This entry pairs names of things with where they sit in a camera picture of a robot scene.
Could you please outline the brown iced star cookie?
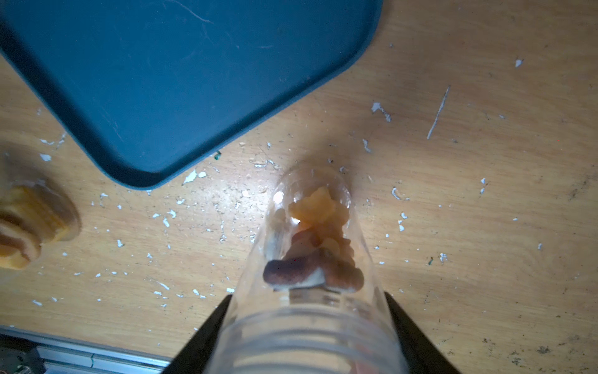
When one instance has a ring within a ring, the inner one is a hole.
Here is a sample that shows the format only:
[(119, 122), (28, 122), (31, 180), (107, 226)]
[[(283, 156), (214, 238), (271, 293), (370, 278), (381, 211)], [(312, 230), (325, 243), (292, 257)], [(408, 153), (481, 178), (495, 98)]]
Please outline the brown iced star cookie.
[(362, 270), (327, 249), (287, 260), (271, 260), (264, 268), (263, 280), (277, 290), (325, 288), (337, 293), (355, 293), (364, 287)]

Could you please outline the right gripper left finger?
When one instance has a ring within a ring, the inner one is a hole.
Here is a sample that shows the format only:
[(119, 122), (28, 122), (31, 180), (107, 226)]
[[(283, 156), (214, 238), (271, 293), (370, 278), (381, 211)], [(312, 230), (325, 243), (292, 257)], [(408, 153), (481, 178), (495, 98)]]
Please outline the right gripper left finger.
[(227, 295), (223, 299), (191, 340), (162, 371), (162, 374), (204, 373), (216, 346), (231, 300), (232, 295)]

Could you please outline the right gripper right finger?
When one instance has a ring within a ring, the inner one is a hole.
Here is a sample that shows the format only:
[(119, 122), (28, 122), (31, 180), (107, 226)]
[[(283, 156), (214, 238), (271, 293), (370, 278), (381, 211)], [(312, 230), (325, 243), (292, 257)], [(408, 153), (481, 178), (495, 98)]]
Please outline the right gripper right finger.
[(406, 314), (398, 302), (385, 292), (392, 322), (406, 360), (408, 373), (460, 374), (423, 331)]

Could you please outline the clear jar with star cookies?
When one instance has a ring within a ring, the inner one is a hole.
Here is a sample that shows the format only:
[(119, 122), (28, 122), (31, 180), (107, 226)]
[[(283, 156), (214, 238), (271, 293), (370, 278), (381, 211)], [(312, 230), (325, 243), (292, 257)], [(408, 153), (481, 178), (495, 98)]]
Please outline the clear jar with star cookies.
[(407, 373), (343, 176), (301, 166), (275, 188), (209, 373)]

